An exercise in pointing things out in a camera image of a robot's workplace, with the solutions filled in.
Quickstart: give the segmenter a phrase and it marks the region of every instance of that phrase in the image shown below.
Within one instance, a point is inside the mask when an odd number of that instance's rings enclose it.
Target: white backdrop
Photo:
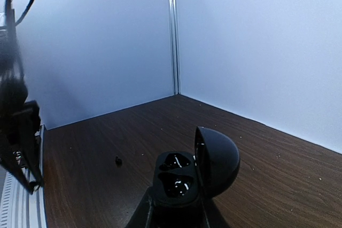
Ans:
[[[178,0],[182,94],[342,153],[342,0]]]
[[[13,0],[17,17],[27,3]],[[17,33],[43,123],[172,95],[168,15],[168,0],[36,0]]]

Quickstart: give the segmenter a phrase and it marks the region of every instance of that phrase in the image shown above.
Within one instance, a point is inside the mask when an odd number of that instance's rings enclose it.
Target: small black object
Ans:
[[[231,186],[239,167],[239,150],[229,137],[197,127],[195,156],[158,156],[153,184],[126,228],[228,228],[212,197]]]
[[[121,166],[122,165],[122,159],[120,159],[118,156],[115,157],[115,164],[117,166]]]

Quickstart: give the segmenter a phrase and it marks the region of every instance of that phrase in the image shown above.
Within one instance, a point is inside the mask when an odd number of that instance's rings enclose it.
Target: black clamp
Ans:
[[[41,140],[35,136],[40,125],[39,106],[36,101],[29,101],[19,111],[0,117],[0,165],[30,194],[44,186],[39,169]],[[22,168],[28,168],[36,181],[29,182]]]

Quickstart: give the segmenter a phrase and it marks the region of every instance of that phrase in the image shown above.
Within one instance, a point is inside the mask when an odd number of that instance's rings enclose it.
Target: wood grain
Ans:
[[[47,131],[48,227],[124,227],[157,156],[193,152],[197,125],[240,150],[238,178],[215,198],[230,227],[342,227],[342,155],[184,96]]]

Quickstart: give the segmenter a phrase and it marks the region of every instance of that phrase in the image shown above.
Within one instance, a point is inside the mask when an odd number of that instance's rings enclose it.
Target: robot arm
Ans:
[[[28,90],[20,58],[15,27],[22,22],[34,0],[15,22],[12,0],[5,2],[5,26],[0,27],[0,165],[32,194],[43,186],[39,169],[40,129],[36,101],[25,102]],[[29,183],[22,168],[28,168],[36,181]]]

